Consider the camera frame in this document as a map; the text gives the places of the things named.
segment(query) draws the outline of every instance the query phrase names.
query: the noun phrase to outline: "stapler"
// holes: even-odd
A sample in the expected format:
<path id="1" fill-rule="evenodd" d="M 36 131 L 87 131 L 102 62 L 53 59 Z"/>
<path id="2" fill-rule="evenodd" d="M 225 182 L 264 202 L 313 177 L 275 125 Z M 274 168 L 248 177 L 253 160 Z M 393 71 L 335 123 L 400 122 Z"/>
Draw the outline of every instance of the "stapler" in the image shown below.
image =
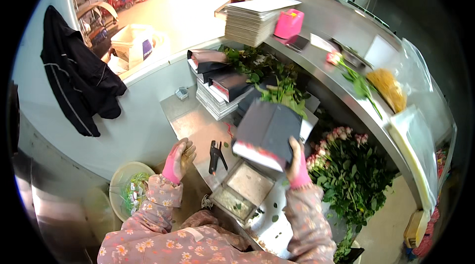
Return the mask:
<path id="1" fill-rule="evenodd" d="M 216 141 L 211 141 L 210 147 L 210 170 L 208 171 L 212 175 L 216 175 L 216 167 L 217 161 L 219 158 L 223 160 L 224 168 L 228 171 L 228 166 L 226 165 L 226 161 L 224 160 L 223 153 L 221 152 L 221 142 L 219 142 L 219 147 L 216 144 Z"/>

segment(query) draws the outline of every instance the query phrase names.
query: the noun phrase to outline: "pink floral jacket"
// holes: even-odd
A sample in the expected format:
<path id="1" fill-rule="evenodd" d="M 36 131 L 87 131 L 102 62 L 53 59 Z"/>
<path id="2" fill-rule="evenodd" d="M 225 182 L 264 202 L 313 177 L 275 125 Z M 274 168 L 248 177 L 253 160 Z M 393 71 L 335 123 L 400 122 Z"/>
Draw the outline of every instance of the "pink floral jacket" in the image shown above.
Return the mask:
<path id="1" fill-rule="evenodd" d="M 291 263 L 264 251 L 241 252 L 233 246 L 237 242 L 220 234 L 215 225 L 170 232 L 172 209 L 180 206 L 182 189 L 183 184 L 177 186 L 161 174 L 151 176 L 146 193 L 149 201 L 122 224 L 120 231 L 106 235 L 97 263 Z M 317 186 L 287 191 L 285 215 L 294 232 L 288 250 L 297 263 L 333 263 L 336 245 L 322 214 L 322 195 Z"/>

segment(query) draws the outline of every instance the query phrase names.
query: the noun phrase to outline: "concrete floor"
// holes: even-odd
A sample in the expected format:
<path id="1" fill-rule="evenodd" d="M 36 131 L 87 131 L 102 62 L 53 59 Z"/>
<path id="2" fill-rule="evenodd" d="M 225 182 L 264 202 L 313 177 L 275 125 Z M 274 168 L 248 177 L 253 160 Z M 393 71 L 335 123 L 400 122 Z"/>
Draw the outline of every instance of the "concrete floor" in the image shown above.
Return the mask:
<path id="1" fill-rule="evenodd" d="M 364 248 L 361 264 L 405 263 L 403 234 L 416 202 L 402 176 L 394 179 L 385 193 L 386 203 L 363 227 L 356 241 Z"/>
<path id="2" fill-rule="evenodd" d="M 150 24 L 170 38 L 170 52 L 177 53 L 223 36 L 225 21 L 214 11 L 228 0 L 147 0 L 118 13 L 119 28 Z"/>

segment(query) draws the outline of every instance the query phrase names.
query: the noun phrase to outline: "floral sleeve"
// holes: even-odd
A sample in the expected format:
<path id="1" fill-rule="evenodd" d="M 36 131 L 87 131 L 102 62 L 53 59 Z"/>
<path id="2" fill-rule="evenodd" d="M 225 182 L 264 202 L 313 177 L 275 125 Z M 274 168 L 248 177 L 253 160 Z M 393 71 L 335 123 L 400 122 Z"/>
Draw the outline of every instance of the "floral sleeve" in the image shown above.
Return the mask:
<path id="1" fill-rule="evenodd" d="M 140 210 L 135 212 L 122 224 L 122 229 L 142 228 L 158 233 L 171 230 L 171 213 L 173 208 L 181 205 L 183 184 L 176 185 L 161 174 L 149 178 L 148 201 L 142 203 Z"/>
<path id="2" fill-rule="evenodd" d="M 315 185 L 286 193 L 285 216 L 294 232 L 288 250 L 296 256 L 297 263 L 333 263 L 336 244 L 322 213 L 322 196 L 323 190 Z"/>

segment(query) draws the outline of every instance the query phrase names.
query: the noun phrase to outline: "plastic wrap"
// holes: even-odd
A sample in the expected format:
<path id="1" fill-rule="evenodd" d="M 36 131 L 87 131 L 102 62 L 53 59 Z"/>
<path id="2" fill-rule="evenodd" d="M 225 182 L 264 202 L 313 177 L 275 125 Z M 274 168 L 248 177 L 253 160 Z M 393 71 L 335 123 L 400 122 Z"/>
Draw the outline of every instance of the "plastic wrap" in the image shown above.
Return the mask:
<path id="1" fill-rule="evenodd" d="M 437 161 L 432 133 L 414 105 L 391 117 L 389 134 L 409 166 L 425 211 L 437 204 Z"/>
<path id="2" fill-rule="evenodd" d="M 402 39 L 402 48 L 399 51 L 397 62 L 388 65 L 395 79 L 407 96 L 416 92 L 432 92 L 432 81 L 427 64 L 415 47 L 406 38 Z"/>
<path id="3" fill-rule="evenodd" d="M 395 113 L 406 108 L 407 96 L 401 88 L 401 84 L 394 78 L 391 71 L 378 68 L 366 75 L 366 78 L 381 93 Z"/>

